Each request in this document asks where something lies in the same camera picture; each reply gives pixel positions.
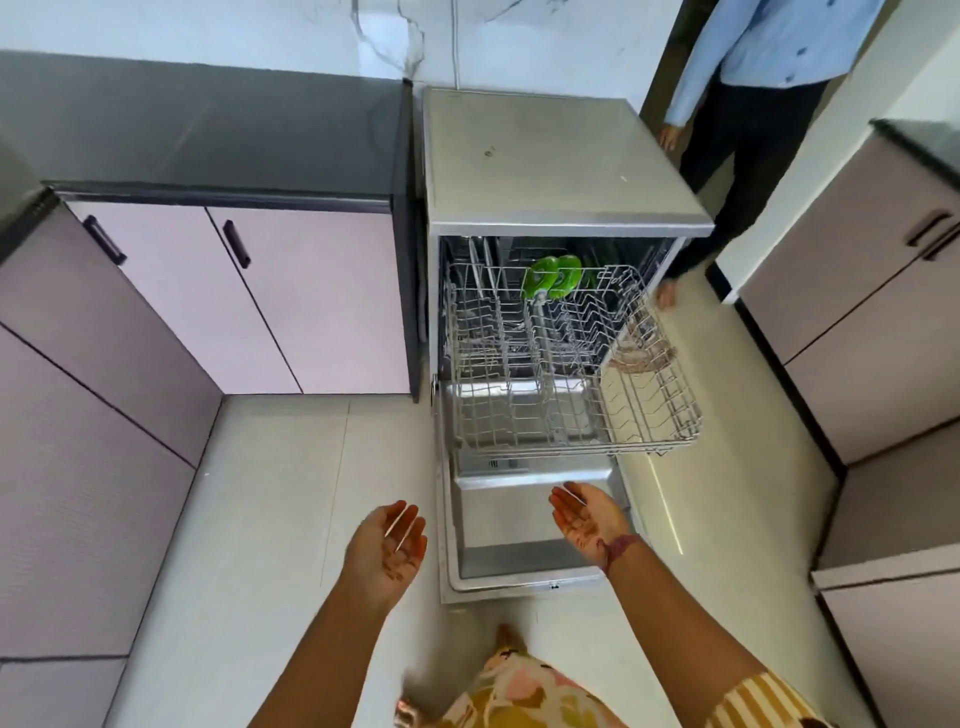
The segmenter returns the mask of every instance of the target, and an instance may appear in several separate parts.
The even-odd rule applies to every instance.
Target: dishwasher rack
[[[700,409],[636,268],[585,268],[567,296],[537,301],[521,292],[526,265],[495,265],[485,241],[482,256],[469,245],[470,261],[451,262],[444,281],[459,447],[491,458],[663,453],[697,438]]]

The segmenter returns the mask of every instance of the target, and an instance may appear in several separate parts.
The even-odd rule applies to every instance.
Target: man's hand
[[[664,124],[660,129],[660,136],[657,137],[657,142],[661,147],[663,147],[664,151],[672,152],[674,147],[677,146],[677,139],[680,138],[680,134],[683,130],[683,127],[675,127],[673,124]]]
[[[418,518],[418,510],[403,500],[380,506],[360,523],[347,546],[340,579],[382,617],[407,591],[426,553],[426,521]]]
[[[577,550],[594,566],[607,568],[607,546],[631,533],[620,506],[587,483],[564,483],[550,494],[553,520]]]

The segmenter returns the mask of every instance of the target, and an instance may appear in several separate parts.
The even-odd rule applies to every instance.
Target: person
[[[680,173],[699,192],[733,154],[733,184],[713,232],[691,240],[667,269],[657,291],[661,308],[676,303],[680,276],[756,221],[793,162],[827,82],[851,69],[882,5],[719,0],[677,83],[659,141],[674,149],[709,84]]]
[[[612,583],[616,598],[683,728],[823,726],[809,705],[731,636],[636,536],[616,503],[586,483],[554,488],[564,536]],[[347,547],[343,570],[250,728],[349,728],[384,620],[417,576],[424,521],[402,500],[374,510]],[[405,700],[411,728],[614,728],[624,723],[591,692],[528,654],[501,625],[470,689],[435,723]]]

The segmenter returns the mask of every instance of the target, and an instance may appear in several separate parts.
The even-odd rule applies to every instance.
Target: white marble backsplash
[[[681,0],[0,0],[0,48],[643,102]]]

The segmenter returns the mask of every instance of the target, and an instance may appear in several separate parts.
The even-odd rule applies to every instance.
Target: green plate
[[[557,260],[557,280],[550,286],[551,299],[561,299],[573,291],[584,276],[584,266],[576,255],[562,255]]]
[[[523,298],[533,299],[540,291],[548,292],[560,277],[560,261],[553,255],[542,257],[523,274]]]

